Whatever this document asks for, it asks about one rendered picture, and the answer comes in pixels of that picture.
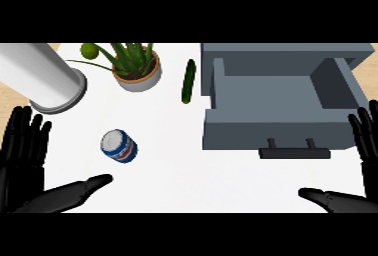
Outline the blue and white can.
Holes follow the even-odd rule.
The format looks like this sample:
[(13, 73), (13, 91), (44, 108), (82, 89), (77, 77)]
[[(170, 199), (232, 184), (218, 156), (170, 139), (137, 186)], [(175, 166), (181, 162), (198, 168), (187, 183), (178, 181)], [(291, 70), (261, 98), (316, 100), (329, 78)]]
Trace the blue and white can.
[(137, 155), (137, 144), (122, 130), (113, 129), (102, 137), (100, 150), (112, 160), (128, 163)]

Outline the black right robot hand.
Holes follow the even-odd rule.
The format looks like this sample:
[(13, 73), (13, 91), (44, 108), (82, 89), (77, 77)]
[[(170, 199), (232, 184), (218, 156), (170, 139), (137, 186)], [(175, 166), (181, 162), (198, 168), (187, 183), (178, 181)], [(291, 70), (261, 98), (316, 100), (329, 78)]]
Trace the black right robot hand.
[(354, 143), (360, 155), (364, 196), (314, 188), (301, 188), (298, 196), (319, 205), (328, 213), (378, 214), (378, 101), (369, 101), (369, 109), (360, 107), (348, 115)]

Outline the grey open drawer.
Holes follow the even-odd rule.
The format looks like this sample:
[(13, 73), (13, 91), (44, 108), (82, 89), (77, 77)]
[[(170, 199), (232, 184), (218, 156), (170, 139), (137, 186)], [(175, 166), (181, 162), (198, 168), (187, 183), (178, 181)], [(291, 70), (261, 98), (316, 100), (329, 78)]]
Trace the grey open drawer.
[(268, 139), (280, 148), (302, 148), (307, 139), (331, 150), (354, 146), (347, 115), (367, 100), (342, 58), (304, 76), (229, 76), (217, 58), (209, 97), (204, 149), (257, 150)]

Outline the white cylinder with grey rim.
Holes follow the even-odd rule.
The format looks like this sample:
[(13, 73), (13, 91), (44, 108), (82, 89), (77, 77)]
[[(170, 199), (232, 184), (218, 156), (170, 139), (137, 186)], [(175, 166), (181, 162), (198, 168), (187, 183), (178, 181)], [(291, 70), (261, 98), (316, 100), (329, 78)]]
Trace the white cylinder with grey rim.
[(47, 43), (0, 43), (0, 82), (44, 114), (71, 109), (87, 90), (84, 74), (68, 66)]

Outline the potted green plant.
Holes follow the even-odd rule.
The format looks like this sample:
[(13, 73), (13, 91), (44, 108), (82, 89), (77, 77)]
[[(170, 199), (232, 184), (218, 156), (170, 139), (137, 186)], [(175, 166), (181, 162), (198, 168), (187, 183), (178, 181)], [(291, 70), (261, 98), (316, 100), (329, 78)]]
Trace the potted green plant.
[[(110, 55), (96, 43), (82, 43), (79, 46), (79, 53), (84, 58), (82, 64), (110, 71), (125, 91), (133, 93), (147, 91), (158, 84), (162, 74), (161, 61), (153, 51), (153, 44), (112, 43), (110, 47), (115, 55)], [(110, 62), (110, 68), (91, 63), (99, 54), (103, 54)]]

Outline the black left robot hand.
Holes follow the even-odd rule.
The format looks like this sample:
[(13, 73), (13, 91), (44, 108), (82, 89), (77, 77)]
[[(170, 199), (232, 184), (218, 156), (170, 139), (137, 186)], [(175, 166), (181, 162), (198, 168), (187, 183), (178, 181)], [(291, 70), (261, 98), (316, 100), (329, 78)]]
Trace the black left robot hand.
[(31, 107), (13, 108), (0, 148), (0, 213), (62, 213), (84, 204), (108, 185), (110, 174), (44, 189), (44, 160), (51, 122), (31, 116)]

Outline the grey drawer cabinet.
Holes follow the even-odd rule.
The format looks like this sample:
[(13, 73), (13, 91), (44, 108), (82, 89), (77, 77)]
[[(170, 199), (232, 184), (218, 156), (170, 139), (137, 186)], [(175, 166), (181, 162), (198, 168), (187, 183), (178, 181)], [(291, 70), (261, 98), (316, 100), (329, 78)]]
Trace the grey drawer cabinet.
[(369, 43), (202, 43), (201, 94), (209, 95), (215, 59), (226, 76), (307, 76), (326, 58), (354, 69), (373, 52)]

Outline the green cucumber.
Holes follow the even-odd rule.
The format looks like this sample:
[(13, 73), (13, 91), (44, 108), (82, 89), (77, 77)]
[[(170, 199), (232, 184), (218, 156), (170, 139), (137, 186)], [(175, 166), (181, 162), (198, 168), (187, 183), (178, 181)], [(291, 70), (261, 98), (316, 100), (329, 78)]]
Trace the green cucumber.
[(181, 102), (183, 102), (183, 104), (187, 104), (192, 99), (192, 88), (193, 88), (193, 82), (195, 82), (195, 74), (196, 74), (195, 60), (189, 59), (187, 65), (186, 65), (183, 87), (181, 87)]

